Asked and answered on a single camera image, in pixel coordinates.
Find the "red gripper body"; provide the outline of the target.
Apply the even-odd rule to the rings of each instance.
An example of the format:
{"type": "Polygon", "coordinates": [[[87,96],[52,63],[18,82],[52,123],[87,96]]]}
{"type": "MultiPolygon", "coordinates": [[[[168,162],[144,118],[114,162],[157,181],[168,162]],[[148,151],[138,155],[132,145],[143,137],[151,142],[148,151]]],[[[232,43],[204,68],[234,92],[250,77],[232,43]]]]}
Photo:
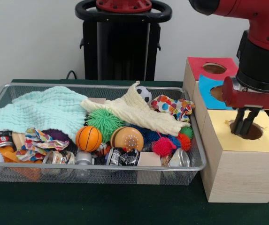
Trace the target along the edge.
{"type": "Polygon", "coordinates": [[[222,98],[227,107],[269,110],[269,93],[247,88],[241,85],[236,77],[225,78],[222,85],[222,98]]]}

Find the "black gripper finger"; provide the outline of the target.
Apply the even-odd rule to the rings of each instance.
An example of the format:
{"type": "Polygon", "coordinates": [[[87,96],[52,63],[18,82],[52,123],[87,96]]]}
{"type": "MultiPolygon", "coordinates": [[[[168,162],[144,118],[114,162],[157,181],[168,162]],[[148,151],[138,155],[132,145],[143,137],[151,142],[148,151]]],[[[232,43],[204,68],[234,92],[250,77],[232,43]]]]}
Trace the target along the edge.
{"type": "Polygon", "coordinates": [[[245,108],[239,108],[237,110],[237,116],[234,122],[231,124],[231,132],[235,135],[239,135],[242,129],[245,110],[245,108]]]}
{"type": "Polygon", "coordinates": [[[260,109],[251,109],[248,116],[244,119],[245,109],[239,110],[240,117],[241,117],[241,120],[239,123],[239,134],[240,135],[246,135],[249,132],[249,129],[250,129],[255,117],[257,117],[259,111],[260,111],[260,109]]]}

